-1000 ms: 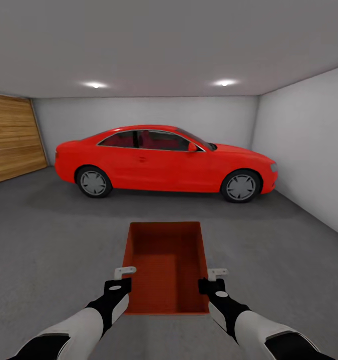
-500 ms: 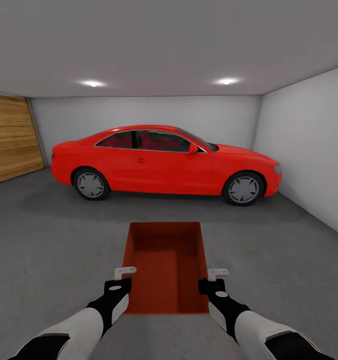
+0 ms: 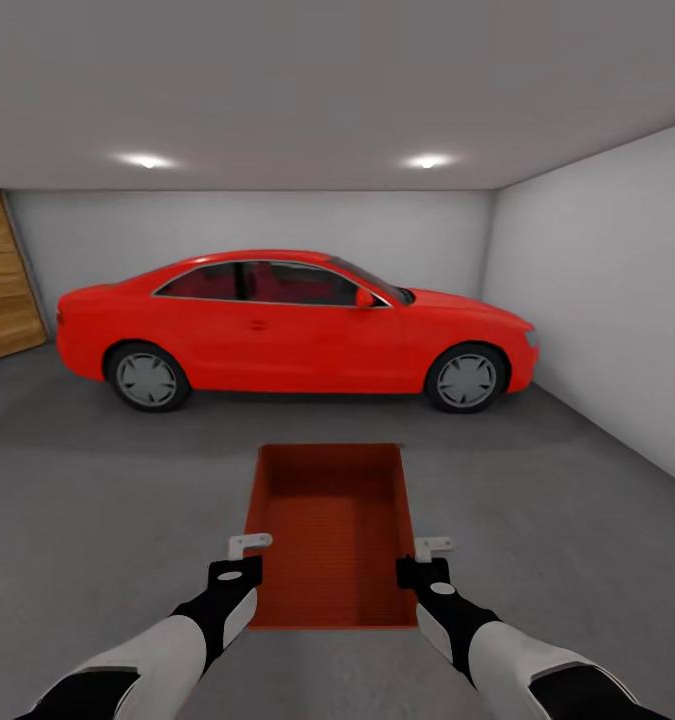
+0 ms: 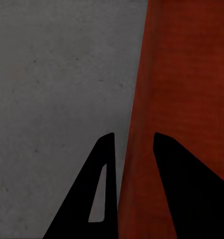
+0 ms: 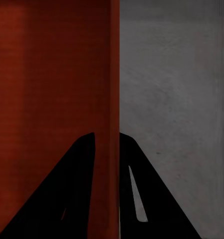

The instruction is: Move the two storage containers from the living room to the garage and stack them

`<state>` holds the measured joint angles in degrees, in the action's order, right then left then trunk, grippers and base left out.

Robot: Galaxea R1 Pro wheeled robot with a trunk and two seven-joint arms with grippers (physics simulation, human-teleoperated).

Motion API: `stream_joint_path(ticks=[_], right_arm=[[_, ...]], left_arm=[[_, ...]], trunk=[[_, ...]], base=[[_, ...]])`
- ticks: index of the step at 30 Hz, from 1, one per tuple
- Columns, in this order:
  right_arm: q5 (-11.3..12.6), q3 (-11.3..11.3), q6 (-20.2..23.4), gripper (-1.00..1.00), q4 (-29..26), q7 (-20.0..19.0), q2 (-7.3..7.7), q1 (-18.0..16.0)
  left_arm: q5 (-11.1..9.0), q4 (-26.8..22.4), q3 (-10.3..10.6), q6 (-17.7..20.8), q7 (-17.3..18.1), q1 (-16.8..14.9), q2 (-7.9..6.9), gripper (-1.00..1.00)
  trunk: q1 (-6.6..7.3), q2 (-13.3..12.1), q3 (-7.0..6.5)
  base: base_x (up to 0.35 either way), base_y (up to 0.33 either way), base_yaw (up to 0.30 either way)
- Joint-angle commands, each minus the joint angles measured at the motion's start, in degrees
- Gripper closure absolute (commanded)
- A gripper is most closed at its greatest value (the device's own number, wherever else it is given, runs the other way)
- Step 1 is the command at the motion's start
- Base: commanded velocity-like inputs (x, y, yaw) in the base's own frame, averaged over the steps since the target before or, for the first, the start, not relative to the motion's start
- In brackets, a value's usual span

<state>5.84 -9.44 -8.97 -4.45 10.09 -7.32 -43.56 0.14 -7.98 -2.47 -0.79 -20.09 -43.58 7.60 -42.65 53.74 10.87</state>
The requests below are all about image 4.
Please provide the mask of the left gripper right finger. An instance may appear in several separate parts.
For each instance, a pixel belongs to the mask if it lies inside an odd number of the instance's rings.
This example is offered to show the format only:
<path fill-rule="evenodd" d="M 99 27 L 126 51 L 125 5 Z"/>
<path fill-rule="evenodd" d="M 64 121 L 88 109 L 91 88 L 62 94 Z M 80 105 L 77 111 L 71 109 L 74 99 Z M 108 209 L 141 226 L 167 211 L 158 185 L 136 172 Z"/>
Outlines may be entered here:
<path fill-rule="evenodd" d="M 224 239 L 224 181 L 168 135 L 153 151 L 178 239 Z"/>

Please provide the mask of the storage box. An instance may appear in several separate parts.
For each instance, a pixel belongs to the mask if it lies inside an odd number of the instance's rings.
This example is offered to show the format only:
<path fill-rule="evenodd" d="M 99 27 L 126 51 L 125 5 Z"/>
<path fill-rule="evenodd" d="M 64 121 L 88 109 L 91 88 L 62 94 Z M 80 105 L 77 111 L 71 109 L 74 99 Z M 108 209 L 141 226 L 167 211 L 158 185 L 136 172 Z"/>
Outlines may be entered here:
<path fill-rule="evenodd" d="M 153 151 L 156 132 L 224 181 L 224 0 L 148 0 L 118 239 L 178 239 Z"/>

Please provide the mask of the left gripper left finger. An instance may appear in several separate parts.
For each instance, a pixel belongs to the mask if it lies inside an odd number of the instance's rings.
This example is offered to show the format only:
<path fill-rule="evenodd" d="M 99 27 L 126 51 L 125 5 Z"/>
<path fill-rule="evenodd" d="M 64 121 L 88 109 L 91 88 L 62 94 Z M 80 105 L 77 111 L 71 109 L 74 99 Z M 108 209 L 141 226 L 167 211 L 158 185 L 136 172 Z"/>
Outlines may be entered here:
<path fill-rule="evenodd" d="M 88 222 L 102 167 L 107 163 L 105 219 Z M 118 239 L 115 142 L 100 137 L 43 239 Z"/>

